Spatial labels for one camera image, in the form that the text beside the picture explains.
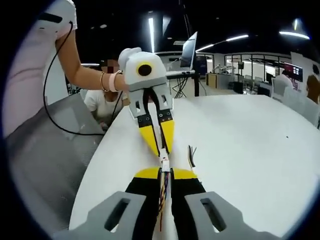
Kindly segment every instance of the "bracelet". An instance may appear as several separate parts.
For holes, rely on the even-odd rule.
[[[109,92],[110,90],[105,89],[105,87],[104,87],[104,85],[103,85],[103,83],[102,83],[102,80],[103,80],[103,78],[104,78],[104,75],[105,75],[105,73],[102,72],[102,73],[101,73],[101,77],[100,77],[100,83],[101,83],[102,91],[104,91],[104,92],[106,93],[106,92]]]
[[[109,78],[109,89],[111,92],[118,92],[115,87],[115,80],[118,74],[122,73],[122,71],[118,70],[116,73],[112,73]]]

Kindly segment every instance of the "yellow foam pad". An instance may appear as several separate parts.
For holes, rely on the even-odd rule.
[[[141,179],[158,179],[159,167],[150,167],[137,172],[134,177]]]
[[[174,143],[175,121],[169,120],[161,122],[161,128],[163,131],[166,146],[168,148],[168,153],[171,153],[172,145]]]
[[[140,133],[146,143],[149,145],[153,153],[159,157],[160,153],[158,150],[157,142],[156,142],[156,136],[154,133],[154,129],[152,125],[140,127]]]
[[[196,179],[197,175],[194,174],[193,171],[180,169],[180,168],[173,168],[174,179]]]

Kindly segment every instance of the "white table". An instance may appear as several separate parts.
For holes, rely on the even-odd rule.
[[[149,108],[154,115],[154,105]],[[319,183],[320,132],[301,115],[263,95],[217,95],[175,99],[173,117],[171,166],[190,169],[187,146],[197,147],[204,188],[241,210],[246,224],[282,237],[304,216]],[[85,172],[69,228],[125,191],[136,172],[158,164],[125,107]],[[164,239],[174,239],[170,202],[166,207]]]

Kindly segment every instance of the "floor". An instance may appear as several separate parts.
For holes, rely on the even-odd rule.
[[[194,80],[189,78],[187,82],[185,83],[185,86],[182,89],[182,93],[178,94],[177,91],[179,91],[178,80],[172,79],[170,80],[170,90],[171,94],[174,98],[192,98],[195,96],[195,85]],[[212,96],[212,95],[231,95],[231,94],[237,94],[233,90],[229,89],[213,89],[206,85],[206,80],[202,79],[200,80],[199,85],[199,96]]]

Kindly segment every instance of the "black ceiling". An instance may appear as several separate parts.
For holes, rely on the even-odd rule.
[[[197,48],[218,43],[227,38],[248,34],[249,38],[220,43],[206,49],[210,53],[272,52],[290,54],[298,52],[320,62],[320,21],[317,11],[281,7],[260,2],[234,6],[218,5],[208,0],[74,0],[77,9],[77,46],[82,62],[98,62],[111,54],[118,55],[124,48],[141,47],[151,50],[148,18],[155,20],[155,51],[181,51],[174,41],[188,39],[186,19],[190,33],[198,31]],[[297,31],[311,37],[304,40],[279,35],[280,30],[293,31],[293,22],[300,19]],[[170,20],[166,31],[163,19]]]

